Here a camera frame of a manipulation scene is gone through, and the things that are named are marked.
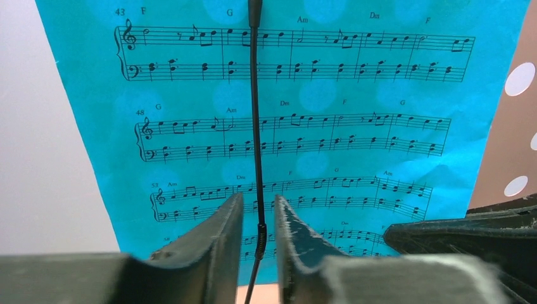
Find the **blue sheet music page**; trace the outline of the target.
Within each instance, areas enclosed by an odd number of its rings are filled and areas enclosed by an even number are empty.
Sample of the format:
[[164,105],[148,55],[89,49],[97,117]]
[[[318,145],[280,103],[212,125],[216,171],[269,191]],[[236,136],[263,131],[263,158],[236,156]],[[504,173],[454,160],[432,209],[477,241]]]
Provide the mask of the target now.
[[[119,248],[139,258],[244,197],[257,235],[246,1],[37,1]],[[274,197],[337,248],[393,255],[391,224],[466,213],[528,1],[264,1]]]

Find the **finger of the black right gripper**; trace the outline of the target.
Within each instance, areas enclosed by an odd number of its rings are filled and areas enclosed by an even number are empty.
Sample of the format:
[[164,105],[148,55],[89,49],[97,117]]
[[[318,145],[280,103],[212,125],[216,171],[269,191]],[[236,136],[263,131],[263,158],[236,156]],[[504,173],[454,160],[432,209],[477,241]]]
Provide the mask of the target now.
[[402,254],[463,253],[499,266],[513,303],[536,303],[536,195],[470,209],[462,219],[392,224],[384,242]]

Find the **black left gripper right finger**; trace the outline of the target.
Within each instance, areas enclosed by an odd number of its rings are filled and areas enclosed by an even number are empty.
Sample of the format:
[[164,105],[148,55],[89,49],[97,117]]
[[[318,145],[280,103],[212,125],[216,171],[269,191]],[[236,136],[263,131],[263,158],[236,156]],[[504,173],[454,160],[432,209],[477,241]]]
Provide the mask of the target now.
[[275,197],[281,303],[508,303],[498,271],[461,254],[343,253]]

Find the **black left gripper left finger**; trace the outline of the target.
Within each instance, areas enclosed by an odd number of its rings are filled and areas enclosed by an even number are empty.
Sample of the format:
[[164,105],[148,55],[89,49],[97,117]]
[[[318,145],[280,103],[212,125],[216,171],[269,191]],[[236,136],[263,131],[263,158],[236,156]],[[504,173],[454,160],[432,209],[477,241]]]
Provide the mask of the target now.
[[125,253],[1,257],[2,303],[234,303],[243,196],[140,260]]

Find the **pink music stand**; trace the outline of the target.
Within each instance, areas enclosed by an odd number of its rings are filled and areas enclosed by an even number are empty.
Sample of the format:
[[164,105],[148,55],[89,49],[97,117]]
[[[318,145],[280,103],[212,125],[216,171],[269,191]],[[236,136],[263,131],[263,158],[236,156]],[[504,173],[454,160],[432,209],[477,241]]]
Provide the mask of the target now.
[[529,204],[536,192],[536,1],[503,84],[469,213]]

